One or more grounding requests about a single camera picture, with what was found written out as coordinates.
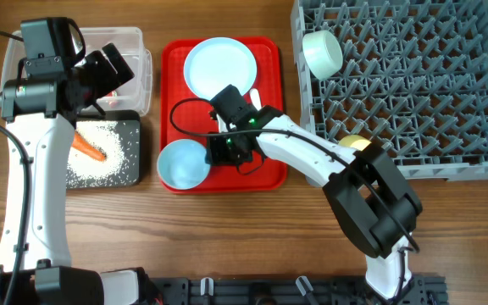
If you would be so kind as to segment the mint green bowl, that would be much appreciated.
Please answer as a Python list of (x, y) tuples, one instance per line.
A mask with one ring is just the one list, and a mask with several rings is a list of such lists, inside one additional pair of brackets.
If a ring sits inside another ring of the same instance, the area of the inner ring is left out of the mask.
[(309, 70), (319, 80), (330, 78), (342, 68), (340, 43), (328, 30), (306, 34), (302, 39), (302, 50)]

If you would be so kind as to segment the black mounting rail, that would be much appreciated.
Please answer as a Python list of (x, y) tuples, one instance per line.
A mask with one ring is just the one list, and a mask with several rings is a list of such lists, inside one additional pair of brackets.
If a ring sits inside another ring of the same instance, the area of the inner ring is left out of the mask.
[(337, 276), (296, 280), (211, 280), (207, 285), (187, 278), (158, 278), (153, 282), (161, 291), (163, 303), (170, 305), (245, 304), (385, 304), (362, 276)]

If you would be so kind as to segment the clear plastic bin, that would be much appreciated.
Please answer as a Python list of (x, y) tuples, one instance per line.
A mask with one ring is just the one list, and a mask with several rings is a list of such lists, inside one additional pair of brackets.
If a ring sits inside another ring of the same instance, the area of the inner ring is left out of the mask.
[[(108, 106), (106, 97), (98, 99), (98, 104), (105, 112), (132, 110), (145, 116), (150, 109), (153, 92), (153, 61), (143, 43), (142, 31), (138, 27), (81, 27), (80, 31), (85, 38), (86, 55), (112, 42), (135, 74), (132, 80), (115, 90), (119, 100), (116, 108)], [(8, 80), (16, 78), (19, 60), (24, 57), (23, 43), (9, 39), (0, 91)]]

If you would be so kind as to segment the light blue bowl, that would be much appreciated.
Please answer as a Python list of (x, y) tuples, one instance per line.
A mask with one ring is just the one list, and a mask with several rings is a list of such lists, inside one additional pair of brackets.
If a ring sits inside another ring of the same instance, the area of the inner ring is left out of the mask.
[(207, 150), (198, 141), (172, 141), (158, 155), (157, 172), (161, 181), (176, 190), (189, 190), (202, 184), (211, 169)]

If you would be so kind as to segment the yellow plastic cup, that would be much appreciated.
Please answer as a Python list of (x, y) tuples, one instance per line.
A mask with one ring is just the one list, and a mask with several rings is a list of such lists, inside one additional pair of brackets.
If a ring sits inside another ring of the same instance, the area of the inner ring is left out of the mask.
[(338, 144), (342, 147), (349, 147), (358, 151), (363, 151), (371, 144), (371, 141), (359, 135), (349, 135), (339, 140)]

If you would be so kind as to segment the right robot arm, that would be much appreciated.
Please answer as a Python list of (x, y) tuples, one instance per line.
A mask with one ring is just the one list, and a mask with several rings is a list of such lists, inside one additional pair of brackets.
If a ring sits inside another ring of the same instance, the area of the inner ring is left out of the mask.
[(383, 301), (402, 299), (412, 273), (411, 233), (423, 208), (401, 171), (380, 146), (335, 144), (294, 123), (277, 108), (255, 108), (233, 85), (209, 101), (225, 132), (208, 136), (212, 164), (240, 165), (252, 153), (305, 174), (319, 185), (347, 239), (366, 257), (365, 280)]

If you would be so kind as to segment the orange carrot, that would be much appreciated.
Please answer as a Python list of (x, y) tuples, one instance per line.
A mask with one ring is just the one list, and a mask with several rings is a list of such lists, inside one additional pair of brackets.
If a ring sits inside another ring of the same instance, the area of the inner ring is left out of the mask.
[(106, 160), (105, 155), (94, 146), (92, 146), (90, 143), (88, 143), (78, 132), (75, 132), (74, 134), (72, 147), (99, 162), (104, 162)]

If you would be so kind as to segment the red snack wrapper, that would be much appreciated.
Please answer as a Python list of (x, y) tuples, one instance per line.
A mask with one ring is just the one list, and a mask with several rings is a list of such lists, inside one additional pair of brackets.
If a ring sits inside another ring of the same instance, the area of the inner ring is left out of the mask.
[(110, 108), (116, 108), (119, 105), (118, 93), (116, 91), (110, 92), (106, 98), (107, 104)]

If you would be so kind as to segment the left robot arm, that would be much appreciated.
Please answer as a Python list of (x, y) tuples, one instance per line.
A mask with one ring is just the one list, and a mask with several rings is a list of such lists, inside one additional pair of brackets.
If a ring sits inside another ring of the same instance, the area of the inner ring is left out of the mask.
[(113, 44), (88, 53), (66, 17), (22, 22), (25, 56), (0, 93), (8, 194), (0, 241), (0, 304), (159, 304), (142, 268), (77, 269), (65, 229), (66, 173), (76, 120), (133, 72)]

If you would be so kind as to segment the grey-blue dishwasher rack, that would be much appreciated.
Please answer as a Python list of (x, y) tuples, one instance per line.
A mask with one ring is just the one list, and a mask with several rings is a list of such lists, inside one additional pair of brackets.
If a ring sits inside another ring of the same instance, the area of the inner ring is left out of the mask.
[[(297, 1), (291, 10), (301, 126), (379, 141), (409, 179), (488, 180), (488, 1)], [(308, 33), (342, 68), (309, 70)]]

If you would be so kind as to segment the white plastic spoon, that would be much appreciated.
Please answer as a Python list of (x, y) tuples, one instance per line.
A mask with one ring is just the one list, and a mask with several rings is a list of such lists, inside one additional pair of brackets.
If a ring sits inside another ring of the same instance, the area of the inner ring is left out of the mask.
[(262, 108), (262, 103), (261, 103), (261, 98), (260, 98), (258, 89), (252, 88), (249, 91), (249, 96), (250, 96), (253, 107), (255, 107), (255, 109), (257, 109), (257, 110), (260, 110)]

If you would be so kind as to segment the light blue plate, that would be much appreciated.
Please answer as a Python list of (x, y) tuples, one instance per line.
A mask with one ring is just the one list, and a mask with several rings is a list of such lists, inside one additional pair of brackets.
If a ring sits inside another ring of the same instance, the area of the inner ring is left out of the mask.
[(245, 95), (254, 86), (258, 64), (242, 42), (215, 37), (199, 42), (188, 53), (183, 75), (187, 87), (200, 98), (210, 100), (228, 85)]

